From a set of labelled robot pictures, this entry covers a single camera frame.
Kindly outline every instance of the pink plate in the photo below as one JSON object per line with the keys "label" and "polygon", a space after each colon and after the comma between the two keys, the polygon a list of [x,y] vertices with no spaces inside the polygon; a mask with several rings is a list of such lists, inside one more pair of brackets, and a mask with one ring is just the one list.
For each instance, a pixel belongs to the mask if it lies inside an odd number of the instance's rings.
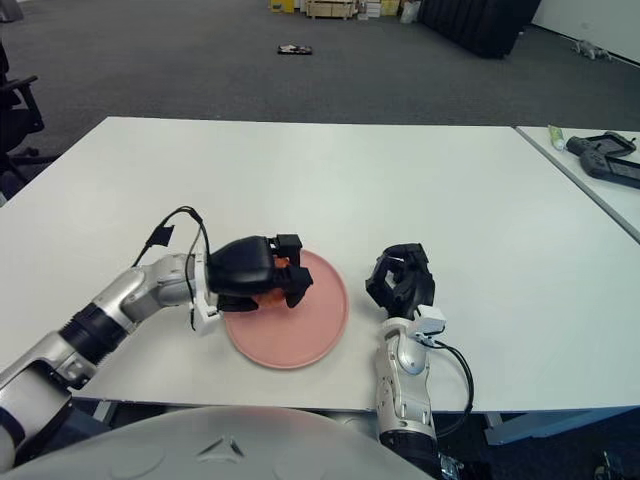
{"label": "pink plate", "polygon": [[300,264],[311,271],[313,285],[295,308],[283,304],[224,316],[238,351],[266,367],[298,368],[317,362],[338,343],[347,325],[347,290],[338,272],[307,250]]}

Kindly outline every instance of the wall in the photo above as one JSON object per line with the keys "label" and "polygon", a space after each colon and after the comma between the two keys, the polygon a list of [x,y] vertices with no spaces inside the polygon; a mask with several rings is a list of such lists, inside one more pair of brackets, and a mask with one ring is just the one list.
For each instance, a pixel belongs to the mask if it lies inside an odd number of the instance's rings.
{"label": "wall", "polygon": [[640,62],[640,0],[542,0],[533,23]]}

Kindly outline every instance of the silver arm segment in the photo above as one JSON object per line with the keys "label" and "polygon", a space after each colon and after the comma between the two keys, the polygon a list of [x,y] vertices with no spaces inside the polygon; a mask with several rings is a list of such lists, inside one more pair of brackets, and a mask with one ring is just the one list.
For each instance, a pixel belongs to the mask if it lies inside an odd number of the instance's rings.
{"label": "silver arm segment", "polygon": [[[167,255],[157,262],[130,268],[60,331],[50,332],[16,362],[0,373],[0,473],[7,452],[17,455],[47,425],[68,410],[71,393],[81,389],[97,372],[97,365],[147,318],[169,306],[189,303],[185,281],[187,256]],[[196,264],[197,275],[194,275]],[[204,263],[189,262],[187,270],[192,288],[194,277],[201,299],[196,305],[198,320],[202,315],[217,320],[215,307],[202,302],[208,291],[202,280]],[[12,445],[7,446],[7,438]]]}
{"label": "silver arm segment", "polygon": [[395,317],[382,324],[376,352],[376,409],[380,443],[439,478],[441,459],[427,390],[428,347],[445,318],[418,305],[414,320]]}

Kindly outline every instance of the office chair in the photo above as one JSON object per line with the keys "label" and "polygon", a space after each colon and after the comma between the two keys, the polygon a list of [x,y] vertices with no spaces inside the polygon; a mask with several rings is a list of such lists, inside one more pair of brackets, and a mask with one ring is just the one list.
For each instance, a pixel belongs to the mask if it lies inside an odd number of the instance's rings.
{"label": "office chair", "polygon": [[34,148],[9,156],[8,153],[18,147],[27,135],[42,130],[44,122],[31,94],[31,84],[38,77],[9,80],[8,72],[9,60],[0,42],[0,176],[10,171],[26,185],[29,180],[20,172],[18,165],[50,163],[56,157],[39,157],[38,150]]}

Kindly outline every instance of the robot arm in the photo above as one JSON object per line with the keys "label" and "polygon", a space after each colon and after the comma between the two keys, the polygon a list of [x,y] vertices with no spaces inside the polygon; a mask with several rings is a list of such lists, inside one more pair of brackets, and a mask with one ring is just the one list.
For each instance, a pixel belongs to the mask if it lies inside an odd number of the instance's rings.
{"label": "robot arm", "polygon": [[[190,304],[192,328],[203,335],[225,310],[258,308],[258,295],[275,291],[294,307],[313,283],[300,266],[301,247],[297,235],[254,236],[208,257],[167,255],[122,273],[63,328],[0,373],[0,472],[64,420],[68,388],[87,384],[99,363],[158,310]],[[278,267],[277,259],[286,265]]]}
{"label": "robot arm", "polygon": [[[382,324],[375,358],[380,443],[432,477],[442,478],[445,472],[457,467],[453,459],[438,453],[427,390],[427,352],[430,348],[451,347],[432,338],[444,332],[446,320],[432,306],[435,282],[427,265],[420,244],[389,247],[378,258],[366,289],[390,317]],[[464,358],[460,361],[464,362],[465,375],[469,372],[468,411],[443,434],[454,431],[471,410],[473,380]],[[457,478],[457,474],[451,473],[446,478]]]}

